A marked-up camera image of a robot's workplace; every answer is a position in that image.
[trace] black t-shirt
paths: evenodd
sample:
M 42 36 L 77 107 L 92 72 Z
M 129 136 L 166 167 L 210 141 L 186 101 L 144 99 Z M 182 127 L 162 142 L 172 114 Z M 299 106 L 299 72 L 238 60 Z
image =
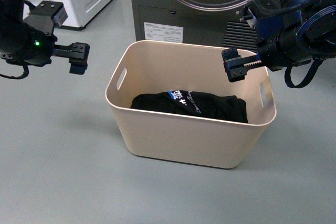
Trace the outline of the black t-shirt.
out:
M 184 90 L 141 94 L 134 98 L 131 108 L 248 123 L 246 102 L 235 95 L 219 97 Z

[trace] warning label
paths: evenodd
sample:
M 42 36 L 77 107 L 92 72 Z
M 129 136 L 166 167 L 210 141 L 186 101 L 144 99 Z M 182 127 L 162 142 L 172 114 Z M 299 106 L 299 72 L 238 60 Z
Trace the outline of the warning label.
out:
M 144 22 L 145 39 L 167 41 L 167 42 L 183 42 L 183 27 L 168 26 L 154 23 Z

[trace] concrete floor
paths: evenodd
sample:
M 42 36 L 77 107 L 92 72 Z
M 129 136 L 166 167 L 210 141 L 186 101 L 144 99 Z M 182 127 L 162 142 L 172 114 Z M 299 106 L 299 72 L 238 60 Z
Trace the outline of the concrete floor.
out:
M 24 80 L 0 79 L 0 223 L 335 223 L 335 60 L 301 90 L 270 73 L 277 118 L 222 170 L 127 150 L 104 92 L 135 42 L 131 0 L 114 0 L 82 32 L 55 34 L 90 44 L 89 67 L 76 76 L 54 58 Z

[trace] beige plastic bin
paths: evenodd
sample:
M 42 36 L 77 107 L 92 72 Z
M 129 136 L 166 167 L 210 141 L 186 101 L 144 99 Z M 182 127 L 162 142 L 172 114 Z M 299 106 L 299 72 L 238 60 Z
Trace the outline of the beige plastic bin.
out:
M 220 168 L 239 164 L 274 120 L 276 107 L 266 68 L 251 70 L 244 81 L 230 83 L 222 50 L 149 40 L 128 47 L 106 89 L 106 99 L 131 153 Z M 253 53 L 239 50 L 239 54 Z M 130 109 L 139 94 L 170 90 L 236 95 L 247 103 L 249 124 Z

